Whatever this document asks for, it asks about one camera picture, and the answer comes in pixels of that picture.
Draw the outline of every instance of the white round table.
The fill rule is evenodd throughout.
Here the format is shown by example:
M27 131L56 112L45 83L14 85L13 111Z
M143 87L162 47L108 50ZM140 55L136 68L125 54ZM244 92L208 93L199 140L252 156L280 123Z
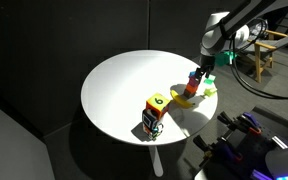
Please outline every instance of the white round table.
M217 94L203 98L204 80L189 101L196 105L182 109L171 101L163 117L164 129L155 141L142 128L146 100L155 93L172 100L170 90L184 92L188 76L198 65L182 56L154 50L132 51L111 57L95 67L84 81L81 100L90 121L120 141L149 147L156 176L163 175L157 145L174 143L197 133L212 118Z

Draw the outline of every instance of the table leg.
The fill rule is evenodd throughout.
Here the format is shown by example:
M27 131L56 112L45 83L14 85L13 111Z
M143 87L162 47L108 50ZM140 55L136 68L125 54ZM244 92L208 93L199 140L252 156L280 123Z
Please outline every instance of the table leg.
M150 150L150 155L151 155L155 175L157 177L163 176L163 167L162 167L162 163L160 160L160 156L158 155L157 147L148 146L148 149Z

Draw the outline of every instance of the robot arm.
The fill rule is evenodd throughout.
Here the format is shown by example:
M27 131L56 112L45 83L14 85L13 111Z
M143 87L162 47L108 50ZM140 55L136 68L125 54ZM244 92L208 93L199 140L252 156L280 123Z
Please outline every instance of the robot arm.
M232 35L236 34L237 44L247 40L249 31L245 24L266 12L286 6L288 0L245 0L231 13L212 15L201 43L200 67L195 72L196 80L200 82L204 74L208 78L214 69L214 55L229 49Z

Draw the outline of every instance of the dark background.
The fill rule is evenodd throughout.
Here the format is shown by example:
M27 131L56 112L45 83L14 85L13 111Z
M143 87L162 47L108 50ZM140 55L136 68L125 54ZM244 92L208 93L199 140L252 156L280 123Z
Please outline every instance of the dark background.
M199 55L221 0L0 0L0 98L43 136L82 116L88 73L142 49Z

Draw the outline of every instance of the block with number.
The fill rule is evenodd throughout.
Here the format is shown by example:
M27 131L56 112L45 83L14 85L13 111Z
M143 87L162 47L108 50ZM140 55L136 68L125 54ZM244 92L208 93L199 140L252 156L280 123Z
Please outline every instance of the block with number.
M160 120L163 115L168 111L170 100L165 98L159 93L154 94L146 101L146 108L151 109L152 113Z

